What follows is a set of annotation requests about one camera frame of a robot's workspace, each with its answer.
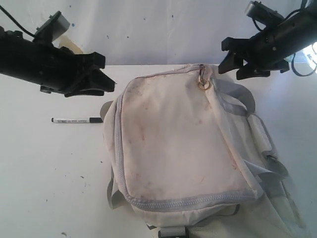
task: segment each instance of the marker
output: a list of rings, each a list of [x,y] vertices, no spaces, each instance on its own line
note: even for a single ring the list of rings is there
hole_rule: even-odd
[[[52,118],[53,123],[103,123],[101,118],[88,118],[81,120],[73,120],[73,119],[56,119]]]

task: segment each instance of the metal ring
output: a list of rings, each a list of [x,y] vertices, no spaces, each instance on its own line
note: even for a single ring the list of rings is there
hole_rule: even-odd
[[[203,82],[206,82],[206,84],[208,85],[207,88],[205,88],[206,84],[203,84],[202,82],[198,82],[198,88],[202,91],[207,91],[208,89],[211,88],[211,83],[207,80],[203,80]]]

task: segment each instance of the dirty white backpack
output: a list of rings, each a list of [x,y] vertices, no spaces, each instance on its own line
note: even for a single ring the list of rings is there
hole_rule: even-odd
[[[124,197],[158,237],[310,237],[251,92],[216,70],[135,78],[113,101],[110,206]]]

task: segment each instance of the white surface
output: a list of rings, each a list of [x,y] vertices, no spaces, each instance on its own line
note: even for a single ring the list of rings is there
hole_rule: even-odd
[[[10,0],[5,7],[35,32],[60,10],[65,33],[84,53],[96,51],[107,64],[220,63],[226,37],[250,38],[258,31],[244,13],[250,0]],[[284,17],[301,0],[262,0]],[[6,30],[18,28],[0,12]]]
[[[308,65],[296,65],[299,71]],[[97,117],[136,76],[171,65],[107,66],[118,84],[104,97],[40,93],[39,86],[0,75],[1,237],[151,237],[145,224],[106,200],[110,162],[101,124],[54,124],[52,117]],[[317,75],[298,78],[274,72],[241,82],[254,94],[257,111],[297,187],[299,208],[317,233]]]

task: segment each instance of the backpack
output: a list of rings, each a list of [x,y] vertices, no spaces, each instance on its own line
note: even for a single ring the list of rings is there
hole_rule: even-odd
[[[252,93],[187,65],[133,79],[105,104],[108,201],[157,237],[310,237]]]

